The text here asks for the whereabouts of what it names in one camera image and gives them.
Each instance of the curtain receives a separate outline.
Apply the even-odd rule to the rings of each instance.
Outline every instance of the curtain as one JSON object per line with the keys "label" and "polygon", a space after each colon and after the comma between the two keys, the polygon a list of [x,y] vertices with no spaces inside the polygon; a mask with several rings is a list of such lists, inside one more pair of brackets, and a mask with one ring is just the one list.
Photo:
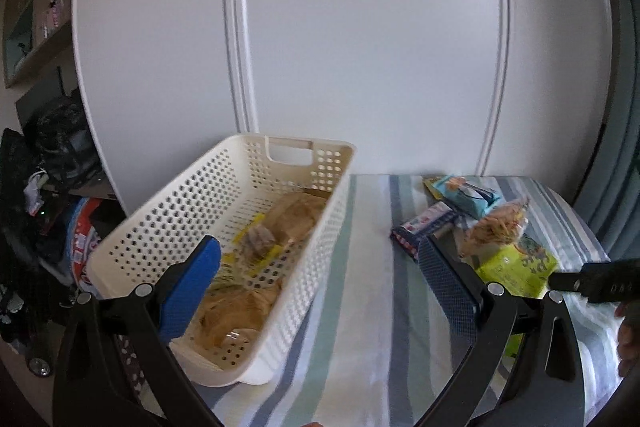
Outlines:
{"label": "curtain", "polygon": [[574,209],[612,260],[640,258],[640,0],[611,0],[607,120]]}

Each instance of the white plastic basket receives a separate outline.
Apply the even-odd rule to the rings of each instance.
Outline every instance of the white plastic basket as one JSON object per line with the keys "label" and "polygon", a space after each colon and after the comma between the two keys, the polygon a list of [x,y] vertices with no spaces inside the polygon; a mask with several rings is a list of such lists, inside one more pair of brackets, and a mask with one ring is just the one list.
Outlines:
{"label": "white plastic basket", "polygon": [[[307,165],[273,158],[310,151]],[[104,298],[128,295],[143,282],[155,283],[168,266],[184,261],[205,234],[222,251],[285,192],[317,188],[331,192],[313,234],[285,251],[261,273],[244,275],[250,287],[284,278],[284,288],[253,343],[204,351],[193,342],[196,314],[185,335],[170,346],[190,380],[209,387],[236,381],[262,384],[284,362],[318,285],[325,276],[346,211],[351,159],[345,142],[232,136],[210,150],[114,230],[87,264],[91,282]]]}

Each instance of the yellow-green package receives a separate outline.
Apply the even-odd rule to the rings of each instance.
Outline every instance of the yellow-green package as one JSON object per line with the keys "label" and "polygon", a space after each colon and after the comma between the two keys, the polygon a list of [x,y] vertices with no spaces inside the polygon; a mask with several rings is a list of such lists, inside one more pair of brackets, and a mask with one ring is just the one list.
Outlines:
{"label": "yellow-green package", "polygon": [[[524,234],[515,245],[501,247],[476,273],[484,282],[499,282],[511,295],[540,298],[556,266],[556,258]],[[511,335],[504,354],[515,357],[521,341],[522,335]]]}
{"label": "yellow-green package", "polygon": [[442,201],[444,199],[442,192],[440,192],[439,190],[437,190],[436,187],[433,186],[433,184],[436,181],[438,181],[440,178],[442,178],[442,176],[436,176],[434,178],[422,178],[422,183],[427,188],[427,190],[431,193],[431,196],[435,198],[436,201]]}
{"label": "yellow-green package", "polygon": [[207,291],[212,293],[220,288],[235,286],[241,283],[242,281],[239,274],[236,255],[232,252],[224,253],[220,259],[220,268],[218,268],[218,272],[216,273],[216,276],[213,277],[213,281]]}

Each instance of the finger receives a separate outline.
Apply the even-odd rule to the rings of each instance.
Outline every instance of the finger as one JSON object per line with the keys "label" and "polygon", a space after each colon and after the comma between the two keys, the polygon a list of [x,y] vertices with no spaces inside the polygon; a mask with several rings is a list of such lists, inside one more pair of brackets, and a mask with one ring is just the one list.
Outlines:
{"label": "finger", "polygon": [[618,344],[618,356],[620,360],[635,360],[638,358],[638,354],[640,353],[640,346],[636,344],[629,344],[628,346],[623,346],[623,344]]}
{"label": "finger", "polygon": [[634,330],[632,328],[622,323],[620,329],[618,330],[618,344],[621,346],[628,346],[634,341]]}
{"label": "finger", "polygon": [[631,371],[631,368],[634,367],[635,363],[635,360],[621,360],[618,364],[618,375],[620,378],[625,378],[626,375],[629,374],[629,371]]}
{"label": "finger", "polygon": [[620,304],[618,304],[618,307],[616,308],[614,315],[616,317],[624,317],[627,305],[628,302],[620,302]]}
{"label": "finger", "polygon": [[625,322],[632,327],[640,327],[640,301],[631,301],[623,307]]}

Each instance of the blue gripper pad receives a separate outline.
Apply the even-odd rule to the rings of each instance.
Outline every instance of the blue gripper pad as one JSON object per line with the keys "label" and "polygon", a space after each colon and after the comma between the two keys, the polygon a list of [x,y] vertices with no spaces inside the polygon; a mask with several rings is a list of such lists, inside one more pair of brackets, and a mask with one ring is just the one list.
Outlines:
{"label": "blue gripper pad", "polygon": [[478,305],[444,259],[445,255],[431,239],[423,238],[418,247],[418,266],[447,316],[451,331],[473,344],[478,337]]}
{"label": "blue gripper pad", "polygon": [[158,335],[164,344],[184,335],[184,332],[220,268],[220,243],[206,235],[182,266],[172,266],[162,276],[170,276],[171,269],[180,269],[173,287],[160,303]]}

